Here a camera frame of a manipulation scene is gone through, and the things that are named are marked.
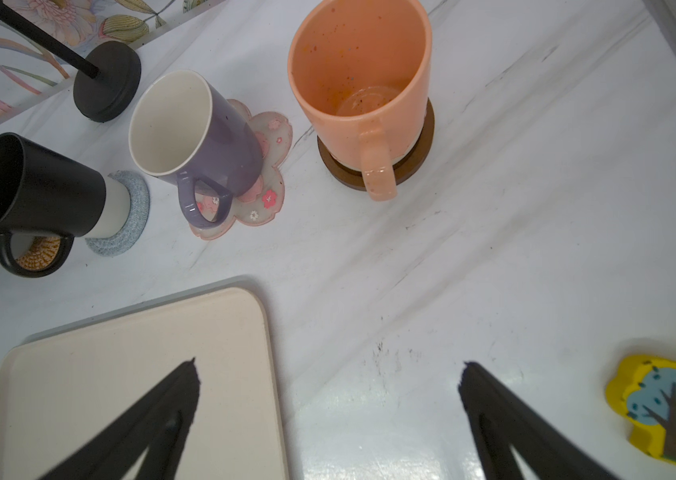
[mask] orange mug handle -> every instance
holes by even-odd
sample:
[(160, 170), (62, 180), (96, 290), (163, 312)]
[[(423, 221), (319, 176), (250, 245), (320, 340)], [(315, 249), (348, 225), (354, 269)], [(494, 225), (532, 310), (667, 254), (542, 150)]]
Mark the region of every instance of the orange mug handle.
[(362, 179), (370, 198), (376, 202), (396, 197), (396, 178), (391, 149), (380, 119), (364, 122), (359, 133), (359, 160)]

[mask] purple mug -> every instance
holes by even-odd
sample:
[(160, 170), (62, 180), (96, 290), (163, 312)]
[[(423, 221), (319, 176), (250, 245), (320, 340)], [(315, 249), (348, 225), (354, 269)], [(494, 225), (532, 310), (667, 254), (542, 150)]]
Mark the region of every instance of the purple mug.
[[(263, 169), (260, 144), (247, 122), (190, 70), (167, 74), (144, 92), (133, 112), (129, 142), (138, 168), (178, 186), (183, 216), (197, 228), (221, 225), (233, 198), (252, 188)], [(199, 211), (197, 189), (218, 197), (214, 220)]]

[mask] tree-shaped toy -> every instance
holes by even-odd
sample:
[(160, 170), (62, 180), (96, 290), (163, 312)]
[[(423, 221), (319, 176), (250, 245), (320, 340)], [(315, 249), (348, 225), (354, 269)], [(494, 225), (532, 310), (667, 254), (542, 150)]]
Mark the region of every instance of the tree-shaped toy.
[(634, 425), (632, 445), (676, 465), (676, 362), (627, 357), (607, 385), (606, 399)]

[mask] pink flower-shaped coaster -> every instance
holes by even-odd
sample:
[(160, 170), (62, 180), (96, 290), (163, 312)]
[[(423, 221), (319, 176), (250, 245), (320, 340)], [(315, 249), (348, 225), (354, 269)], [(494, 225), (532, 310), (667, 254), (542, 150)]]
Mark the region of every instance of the pink flower-shaped coaster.
[[(207, 229), (191, 226), (193, 234), (202, 240), (215, 240), (228, 232), (237, 220), (250, 226), (267, 224), (282, 209), (285, 199), (285, 183), (278, 167), (293, 144), (293, 127), (284, 115), (275, 111), (264, 111), (253, 117), (241, 101), (230, 99), (229, 103), (255, 132), (263, 151), (263, 171), (246, 194), (234, 198), (229, 216), (221, 225)], [(212, 220), (218, 212), (218, 198), (194, 195), (199, 211), (205, 218)]]

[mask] purple mug handle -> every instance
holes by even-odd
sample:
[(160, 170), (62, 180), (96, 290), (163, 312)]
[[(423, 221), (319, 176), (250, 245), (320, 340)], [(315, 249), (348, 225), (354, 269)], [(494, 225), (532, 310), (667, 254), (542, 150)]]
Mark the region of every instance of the purple mug handle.
[[(178, 202), (180, 202), (180, 211), (186, 220), (197, 228), (213, 228), (221, 225), (229, 216), (233, 194), (226, 188), (218, 185), (218, 182), (205, 176), (195, 178), (187, 171), (182, 171), (177, 175), (178, 179)], [(197, 199), (194, 197), (194, 187), (197, 186), (197, 180), (203, 181), (208, 187), (215, 190), (218, 195), (218, 212), (215, 214), (215, 220), (210, 221), (202, 215), (197, 206)]]

